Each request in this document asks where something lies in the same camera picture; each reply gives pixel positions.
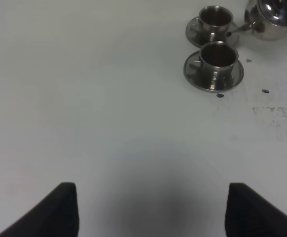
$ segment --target teapot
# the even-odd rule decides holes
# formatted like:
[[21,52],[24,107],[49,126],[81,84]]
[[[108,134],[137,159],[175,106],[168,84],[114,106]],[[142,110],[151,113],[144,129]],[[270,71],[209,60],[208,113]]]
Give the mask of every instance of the teapot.
[[251,32],[262,40],[280,40],[287,36],[287,0],[249,0],[245,11],[245,24],[235,32]]

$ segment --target espresso cup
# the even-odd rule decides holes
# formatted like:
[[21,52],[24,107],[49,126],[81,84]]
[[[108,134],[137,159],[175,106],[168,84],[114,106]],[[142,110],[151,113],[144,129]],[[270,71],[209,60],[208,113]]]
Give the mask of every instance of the espresso cup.
[[208,42],[200,50],[199,61],[190,66],[200,71],[204,88],[220,90],[232,83],[231,72],[238,57],[238,52],[227,43]]
[[226,41],[225,34],[232,23],[231,11],[221,6],[207,6],[199,12],[199,32],[209,41]]

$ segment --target white table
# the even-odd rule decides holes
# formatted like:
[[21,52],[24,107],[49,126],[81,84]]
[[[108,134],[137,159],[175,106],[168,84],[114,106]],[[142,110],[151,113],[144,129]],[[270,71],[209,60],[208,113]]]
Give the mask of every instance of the white table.
[[72,181],[79,236],[100,236],[95,203],[124,157],[194,165],[193,236],[225,236],[230,182],[287,214],[287,38],[242,36],[245,77],[223,98],[193,88],[185,27],[214,4],[243,22],[237,0],[0,0],[0,231]]

